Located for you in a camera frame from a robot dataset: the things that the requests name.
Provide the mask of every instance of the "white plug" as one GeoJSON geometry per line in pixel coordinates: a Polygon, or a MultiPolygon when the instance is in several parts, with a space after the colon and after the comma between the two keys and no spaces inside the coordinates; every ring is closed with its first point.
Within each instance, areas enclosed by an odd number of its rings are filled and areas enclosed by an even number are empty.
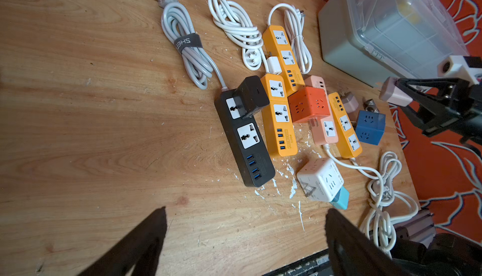
{"type": "Polygon", "coordinates": [[[305,196],[312,201],[333,201],[344,183],[336,164],[330,158],[309,161],[296,177],[305,196]]]}
{"type": "Polygon", "coordinates": [[[277,56],[271,56],[266,59],[266,63],[268,64],[268,73],[280,75],[281,74],[281,65],[280,60],[277,56]]]}

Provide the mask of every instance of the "orange patterned fabric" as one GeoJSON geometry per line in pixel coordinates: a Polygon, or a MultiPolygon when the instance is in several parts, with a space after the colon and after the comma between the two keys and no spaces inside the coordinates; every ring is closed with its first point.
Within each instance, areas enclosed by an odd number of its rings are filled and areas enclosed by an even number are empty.
{"type": "MultiPolygon", "coordinates": [[[[454,18],[469,53],[482,56],[482,0],[440,1],[454,18]]],[[[421,206],[434,213],[439,232],[455,233],[482,246],[481,158],[460,145],[460,135],[446,131],[425,137],[399,108],[391,109],[421,206]]]]}

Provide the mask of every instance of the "clear plastic lid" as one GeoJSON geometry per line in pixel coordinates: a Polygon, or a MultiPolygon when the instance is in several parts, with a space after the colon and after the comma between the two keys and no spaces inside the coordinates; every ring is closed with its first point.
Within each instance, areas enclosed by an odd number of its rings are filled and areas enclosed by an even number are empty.
{"type": "Polygon", "coordinates": [[[468,55],[439,0],[347,0],[353,32],[366,51],[401,75],[437,77],[449,55],[468,55]]]}

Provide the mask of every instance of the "power strip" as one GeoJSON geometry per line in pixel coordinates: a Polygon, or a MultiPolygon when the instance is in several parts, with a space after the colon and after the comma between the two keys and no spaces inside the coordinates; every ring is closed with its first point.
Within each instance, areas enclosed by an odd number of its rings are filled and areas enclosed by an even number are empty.
{"type": "Polygon", "coordinates": [[[298,146],[283,77],[268,73],[263,76],[261,83],[269,98],[269,105],[261,111],[268,152],[272,157],[295,155],[298,153],[298,146]]]}
{"type": "Polygon", "coordinates": [[[293,56],[288,36],[282,26],[271,25],[263,33],[263,41],[269,56],[276,56],[281,65],[286,96],[305,86],[300,68],[293,56]]]}
{"type": "Polygon", "coordinates": [[[257,107],[249,105],[249,103],[253,103],[253,100],[250,99],[253,97],[251,92],[264,94],[266,98],[268,96],[257,76],[245,78],[241,86],[244,86],[245,89],[238,87],[236,90],[222,92],[219,98],[214,101],[214,105],[244,185],[261,187],[274,178],[275,169],[254,116],[248,110],[243,118],[235,99],[240,99],[243,102],[244,109],[250,108],[250,110],[253,110],[257,107]]]}
{"type": "Polygon", "coordinates": [[[311,75],[305,80],[306,86],[316,87],[325,91],[326,103],[328,103],[328,109],[330,111],[329,116],[310,119],[308,124],[311,128],[311,134],[313,141],[316,145],[325,145],[329,143],[338,142],[338,134],[336,133],[336,127],[334,124],[333,112],[331,105],[328,101],[328,93],[326,92],[325,80],[319,76],[311,75]]]}
{"type": "Polygon", "coordinates": [[[336,131],[338,133],[338,143],[336,144],[340,155],[344,159],[356,158],[362,152],[362,146],[358,141],[353,126],[351,126],[350,118],[346,113],[345,107],[341,102],[340,95],[337,92],[328,95],[330,102],[336,131]]]}

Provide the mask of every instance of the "blue power cube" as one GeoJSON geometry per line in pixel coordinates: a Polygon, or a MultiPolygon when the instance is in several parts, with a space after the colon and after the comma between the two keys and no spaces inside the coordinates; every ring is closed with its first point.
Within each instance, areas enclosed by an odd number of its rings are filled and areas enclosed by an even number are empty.
{"type": "Polygon", "coordinates": [[[385,115],[359,111],[355,132],[358,141],[378,145],[385,133],[385,115]]]}

